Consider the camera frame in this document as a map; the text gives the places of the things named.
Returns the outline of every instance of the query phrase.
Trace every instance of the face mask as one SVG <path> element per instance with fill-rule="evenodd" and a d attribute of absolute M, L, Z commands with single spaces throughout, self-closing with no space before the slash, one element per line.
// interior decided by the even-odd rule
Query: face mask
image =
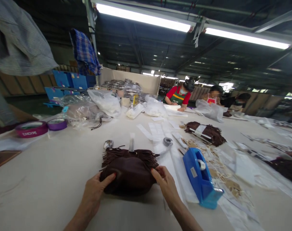
<path fill-rule="evenodd" d="M 185 90 L 180 89 L 179 94 L 180 94 L 180 95 L 186 95 L 187 92 L 186 92 Z"/>

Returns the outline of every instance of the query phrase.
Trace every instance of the metal roof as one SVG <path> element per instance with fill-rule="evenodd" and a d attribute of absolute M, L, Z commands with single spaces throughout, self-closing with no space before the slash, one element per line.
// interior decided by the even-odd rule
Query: metal roof
<path fill-rule="evenodd" d="M 74 27 L 89 35 L 85 6 L 81 1 L 15 0 L 27 10 L 49 42 L 70 44 L 68 30 Z M 137 0 L 156 12 L 172 10 L 205 16 L 249 28 L 258 27 L 292 10 L 289 1 L 174 1 Z M 231 81 L 242 87 L 292 92 L 292 53 L 262 45 L 201 34 L 198 47 L 194 33 L 183 33 L 150 24 L 98 13 L 95 38 L 100 58 L 110 64 L 125 64 L 141 70 L 202 76 L 208 83 Z M 267 31 L 292 36 L 292 20 Z"/>

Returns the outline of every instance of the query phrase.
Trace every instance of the blue plaid cloth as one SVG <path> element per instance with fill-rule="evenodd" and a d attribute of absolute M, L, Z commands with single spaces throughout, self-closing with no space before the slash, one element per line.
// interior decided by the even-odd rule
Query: blue plaid cloth
<path fill-rule="evenodd" d="M 101 75 L 102 66 L 98 61 L 98 57 L 88 37 L 76 29 L 71 29 L 70 38 L 79 73 L 82 75 L 89 75 L 88 70 L 90 70 L 95 75 Z"/>

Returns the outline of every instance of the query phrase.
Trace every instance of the table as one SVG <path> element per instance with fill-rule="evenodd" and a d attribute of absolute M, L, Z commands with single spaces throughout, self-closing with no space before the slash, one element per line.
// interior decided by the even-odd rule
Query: table
<path fill-rule="evenodd" d="M 228 141 L 243 142 L 256 150 L 267 149 L 241 132 L 292 145 L 292 141 L 249 121 L 224 119 L 221 124 L 193 113 L 171 118 L 178 123 L 212 124 L 222 130 Z M 150 131 L 149 122 L 153 123 L 151 117 L 144 114 L 135 120 L 123 114 L 93 131 L 68 127 L 51 139 L 45 136 L 33 143 L 0 168 L 0 230 L 62 230 L 80 203 L 86 181 L 101 169 L 104 141 L 112 139 L 114 147 L 128 147 L 129 134 L 134 132 L 136 149 L 154 150 L 151 141 L 136 127 L 142 124 Z M 191 136 L 184 130 L 177 131 L 184 138 Z M 288 195 L 281 191 L 269 193 L 257 186 L 250 192 L 265 231 L 292 231 L 292 199 Z M 209 210 L 189 204 L 189 209 L 205 231 L 234 230 L 220 207 Z M 104 196 L 87 230 L 174 231 L 180 226 L 164 207 L 162 193 L 154 185 L 138 199 Z"/>

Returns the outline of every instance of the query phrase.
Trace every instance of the gray cloth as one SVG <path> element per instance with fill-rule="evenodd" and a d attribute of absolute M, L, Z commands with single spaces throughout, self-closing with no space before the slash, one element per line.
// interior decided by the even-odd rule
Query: gray cloth
<path fill-rule="evenodd" d="M 0 71 L 38 75 L 57 67 L 42 32 L 13 0 L 0 0 Z"/>

